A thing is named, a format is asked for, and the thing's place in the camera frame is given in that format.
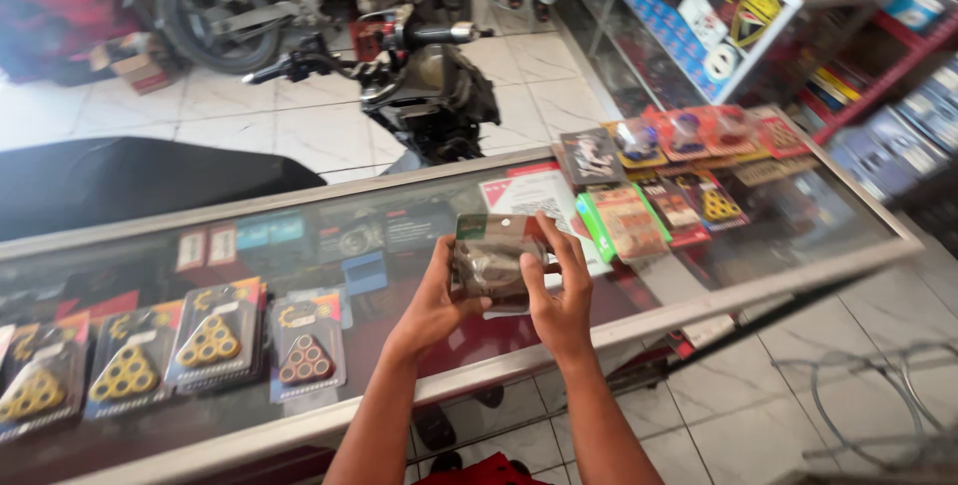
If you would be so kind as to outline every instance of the green product package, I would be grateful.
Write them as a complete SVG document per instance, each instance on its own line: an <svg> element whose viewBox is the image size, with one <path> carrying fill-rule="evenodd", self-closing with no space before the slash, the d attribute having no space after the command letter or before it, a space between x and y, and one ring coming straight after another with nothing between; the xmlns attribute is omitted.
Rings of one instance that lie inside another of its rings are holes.
<svg viewBox="0 0 958 485"><path fill-rule="evenodd" d="M659 234L662 234L664 243L670 243L672 241L672 235L669 234L668 229L662 224L652 204L649 203L649 199L642 194L642 190L640 190L638 186L635 184L630 184L630 186L638 195L639 199L642 200L646 211L652 217L655 228L658 229ZM605 223L602 221L602 216L599 214L599 209L596 207L590 192L579 194L579 196L576 197L576 210L579 211L582 222L585 223L585 228L592 234L593 242L595 242L599 254L602 255L602 259L606 262L611 262L612 259L618 255L618 252L615 249L612 235L609 234L608 229L605 228Z"/></svg>

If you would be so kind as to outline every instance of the glass display counter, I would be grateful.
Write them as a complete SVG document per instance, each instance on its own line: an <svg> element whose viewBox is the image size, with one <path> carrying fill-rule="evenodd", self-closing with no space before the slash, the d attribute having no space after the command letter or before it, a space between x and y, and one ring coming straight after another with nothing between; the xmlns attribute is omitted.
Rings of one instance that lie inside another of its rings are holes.
<svg viewBox="0 0 958 485"><path fill-rule="evenodd" d="M621 265L595 278L591 315L598 349L648 338L869 273L921 248L916 238L819 149L812 170L756 188L725 186L752 219L679 253L708 290L673 303L669 273ZM266 377L220 392L174 396L120 417L62 424L0 445L0 481L98 483L200 478L342 430L352 419L387 334L415 292L434 240L394 248L383 234L403 212L452 233L457 214L485 212L480 183L550 161L535 148L458 164L264 197L133 222L0 244L0 324L52 319L118 297L147 307L189 290L259 276L271 296L343 283L342 256L383 253L388 286L352 297L343 331L347 382L271 404ZM237 241L238 258L215 269L177 271L180 240L198 229L285 226L280 239ZM268 338L264 342L269 348ZM267 350L267 359L272 352ZM552 364L528 316L473 318L437 345L420 368L416 404L445 400Z"/></svg>

